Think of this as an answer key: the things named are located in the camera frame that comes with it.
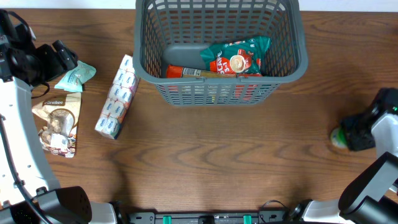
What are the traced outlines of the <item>green lid jar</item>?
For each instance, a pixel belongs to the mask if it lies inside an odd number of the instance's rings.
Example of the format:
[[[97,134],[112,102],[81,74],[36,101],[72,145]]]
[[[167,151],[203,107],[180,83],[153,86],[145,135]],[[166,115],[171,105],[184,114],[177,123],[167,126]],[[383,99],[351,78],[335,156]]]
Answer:
[[[335,128],[330,134],[330,141],[332,145],[340,149],[346,149],[348,147],[345,134],[341,127]]]

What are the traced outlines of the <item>teal snack pouch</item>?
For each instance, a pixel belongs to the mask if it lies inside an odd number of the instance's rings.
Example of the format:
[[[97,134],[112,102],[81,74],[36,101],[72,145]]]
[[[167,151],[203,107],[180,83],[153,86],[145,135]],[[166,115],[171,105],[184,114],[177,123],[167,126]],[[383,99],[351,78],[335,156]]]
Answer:
[[[77,64],[77,67],[68,71],[55,85],[55,89],[72,93],[83,91],[83,84],[94,77],[96,69],[80,60],[77,61]]]

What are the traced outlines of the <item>white tissue pack bundle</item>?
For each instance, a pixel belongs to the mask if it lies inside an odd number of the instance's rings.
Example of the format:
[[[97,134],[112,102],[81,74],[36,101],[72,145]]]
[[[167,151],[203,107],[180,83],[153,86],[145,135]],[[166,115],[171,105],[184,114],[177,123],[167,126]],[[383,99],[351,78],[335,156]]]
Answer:
[[[140,78],[133,68],[132,56],[125,55],[108,91],[95,126],[100,135],[117,139],[126,113],[135,97]]]

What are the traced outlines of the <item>beige nuts bag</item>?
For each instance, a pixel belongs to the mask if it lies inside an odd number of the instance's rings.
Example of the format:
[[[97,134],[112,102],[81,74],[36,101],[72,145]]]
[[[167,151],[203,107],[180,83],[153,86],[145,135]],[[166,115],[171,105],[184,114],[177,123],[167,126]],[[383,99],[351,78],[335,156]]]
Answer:
[[[66,158],[76,153],[81,93],[69,93],[48,98],[32,107],[33,114],[47,125],[39,131],[43,150]]]

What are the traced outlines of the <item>green Nescafe coffee bag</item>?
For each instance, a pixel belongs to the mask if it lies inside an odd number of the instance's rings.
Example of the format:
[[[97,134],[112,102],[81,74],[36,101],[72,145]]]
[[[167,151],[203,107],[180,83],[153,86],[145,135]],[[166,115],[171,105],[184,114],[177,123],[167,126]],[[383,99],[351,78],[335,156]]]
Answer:
[[[261,74],[271,39],[255,36],[230,43],[213,44],[200,56],[206,69],[220,74]]]

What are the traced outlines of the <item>spaghetti pack with red ends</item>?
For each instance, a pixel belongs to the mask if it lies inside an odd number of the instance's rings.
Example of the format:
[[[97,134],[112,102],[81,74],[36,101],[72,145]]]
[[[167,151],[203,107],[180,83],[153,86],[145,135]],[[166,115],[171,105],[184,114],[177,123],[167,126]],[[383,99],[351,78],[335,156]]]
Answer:
[[[186,68],[169,65],[166,70],[167,78],[196,78],[196,77],[205,77],[205,78],[238,78],[238,77],[261,77],[261,74],[258,73],[216,73],[210,72],[206,70],[199,70],[195,68]]]

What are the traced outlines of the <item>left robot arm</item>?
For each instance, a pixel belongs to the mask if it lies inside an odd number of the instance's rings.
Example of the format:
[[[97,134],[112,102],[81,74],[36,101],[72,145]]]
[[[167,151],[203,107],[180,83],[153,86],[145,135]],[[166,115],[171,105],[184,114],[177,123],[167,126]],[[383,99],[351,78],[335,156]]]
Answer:
[[[112,203],[95,203],[79,187],[62,188],[37,135],[32,89],[74,69],[62,41],[34,45],[28,23],[1,10],[1,223],[122,223]]]

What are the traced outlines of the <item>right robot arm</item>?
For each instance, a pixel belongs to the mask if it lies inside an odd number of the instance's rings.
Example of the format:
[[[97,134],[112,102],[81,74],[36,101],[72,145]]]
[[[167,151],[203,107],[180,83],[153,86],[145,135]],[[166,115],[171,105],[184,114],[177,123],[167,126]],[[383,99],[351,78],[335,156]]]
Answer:
[[[362,112],[347,116],[331,133],[335,146],[358,152],[376,149],[376,160],[343,191],[338,200],[297,205],[292,221],[305,223],[397,223],[397,89],[381,88]]]

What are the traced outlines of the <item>grey plastic basket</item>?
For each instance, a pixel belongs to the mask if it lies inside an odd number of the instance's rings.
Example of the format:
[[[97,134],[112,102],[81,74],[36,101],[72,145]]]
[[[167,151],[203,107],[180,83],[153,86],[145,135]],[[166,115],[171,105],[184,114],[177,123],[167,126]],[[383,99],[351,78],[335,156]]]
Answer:
[[[133,66],[177,106],[254,105],[308,67],[297,1],[148,0],[136,3]],[[260,77],[168,78],[171,65],[204,70],[200,52],[215,43],[266,36]]]

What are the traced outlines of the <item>black rail at table edge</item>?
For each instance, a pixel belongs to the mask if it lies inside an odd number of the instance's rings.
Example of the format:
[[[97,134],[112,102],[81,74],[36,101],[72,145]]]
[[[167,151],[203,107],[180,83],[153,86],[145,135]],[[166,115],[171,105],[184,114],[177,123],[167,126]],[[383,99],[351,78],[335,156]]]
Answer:
[[[303,205],[293,209],[282,203],[272,207],[276,200],[266,202],[254,212],[209,212],[209,213],[154,213],[136,212],[126,215],[127,222],[132,224],[263,224],[283,223],[300,219]]]

